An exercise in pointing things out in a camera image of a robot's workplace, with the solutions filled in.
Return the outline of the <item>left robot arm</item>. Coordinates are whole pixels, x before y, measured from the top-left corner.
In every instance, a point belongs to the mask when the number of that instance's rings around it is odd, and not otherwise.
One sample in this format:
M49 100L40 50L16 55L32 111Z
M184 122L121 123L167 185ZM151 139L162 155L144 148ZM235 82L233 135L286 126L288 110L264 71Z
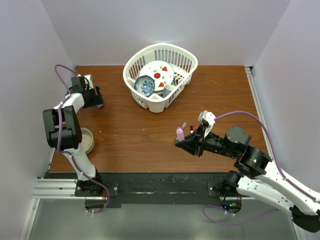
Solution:
M90 196L103 193L104 184L97 168L90 162L84 147L77 118L80 109L104 104L101 88L93 84L90 74L71 78L72 86L62 102L42 112L48 145L65 156L74 168L76 189Z

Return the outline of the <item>green fineliner pen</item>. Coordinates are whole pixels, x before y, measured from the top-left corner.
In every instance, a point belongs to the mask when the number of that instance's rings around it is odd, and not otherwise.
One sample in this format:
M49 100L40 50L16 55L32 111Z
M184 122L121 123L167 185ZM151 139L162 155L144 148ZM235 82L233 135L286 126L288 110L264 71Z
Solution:
M186 122L184 122L180 128L181 128L182 130L184 130L184 129L185 129L185 127L186 127L186 125L187 125L187 123L186 123Z

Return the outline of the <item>pink highlighter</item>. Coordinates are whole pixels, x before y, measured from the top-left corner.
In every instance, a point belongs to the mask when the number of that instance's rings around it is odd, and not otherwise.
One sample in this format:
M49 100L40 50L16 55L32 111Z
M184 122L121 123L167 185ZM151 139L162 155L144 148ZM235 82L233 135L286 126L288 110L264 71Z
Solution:
M181 142L185 140L183 127L178 126L176 129L176 141Z

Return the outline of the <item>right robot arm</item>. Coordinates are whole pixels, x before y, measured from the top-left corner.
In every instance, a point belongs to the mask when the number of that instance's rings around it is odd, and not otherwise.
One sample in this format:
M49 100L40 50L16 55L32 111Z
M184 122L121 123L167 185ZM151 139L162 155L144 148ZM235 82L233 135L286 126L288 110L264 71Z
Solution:
M250 145L251 137L241 127L230 127L224 137L212 132L205 135L205 131L201 125L175 146L197 157L207 151L235 160L237 170L231 170L218 187L222 194L255 198L288 214L305 231L320 230L318 193L284 176L275 160Z

